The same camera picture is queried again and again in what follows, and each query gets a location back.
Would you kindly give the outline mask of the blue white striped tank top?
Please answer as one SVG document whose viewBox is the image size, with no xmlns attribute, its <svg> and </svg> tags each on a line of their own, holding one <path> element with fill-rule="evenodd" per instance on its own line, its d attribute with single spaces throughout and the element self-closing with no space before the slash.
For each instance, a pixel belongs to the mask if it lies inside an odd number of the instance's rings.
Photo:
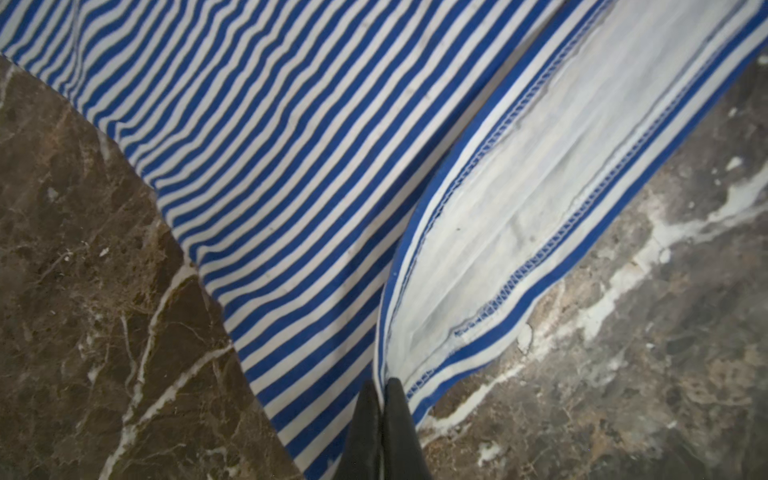
<svg viewBox="0 0 768 480">
<path fill-rule="evenodd" d="M 362 384 L 497 358 L 767 42 L 763 1 L 5 1 L 115 140 L 308 479 Z"/>
</svg>

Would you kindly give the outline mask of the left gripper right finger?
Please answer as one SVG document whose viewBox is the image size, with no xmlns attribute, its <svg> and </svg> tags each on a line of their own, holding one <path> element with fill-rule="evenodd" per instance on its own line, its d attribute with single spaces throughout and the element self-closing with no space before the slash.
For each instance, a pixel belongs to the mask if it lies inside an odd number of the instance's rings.
<svg viewBox="0 0 768 480">
<path fill-rule="evenodd" d="M 382 448 L 384 479 L 432 478 L 402 383 L 396 378 L 390 378 L 385 387 Z"/>
</svg>

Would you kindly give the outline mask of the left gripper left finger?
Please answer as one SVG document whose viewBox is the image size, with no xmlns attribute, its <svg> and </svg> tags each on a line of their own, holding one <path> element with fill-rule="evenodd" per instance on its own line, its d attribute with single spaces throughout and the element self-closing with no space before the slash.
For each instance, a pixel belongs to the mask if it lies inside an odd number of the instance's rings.
<svg viewBox="0 0 768 480">
<path fill-rule="evenodd" d="M 334 480 L 380 478 L 382 418 L 376 384 L 367 380 L 357 397 Z"/>
</svg>

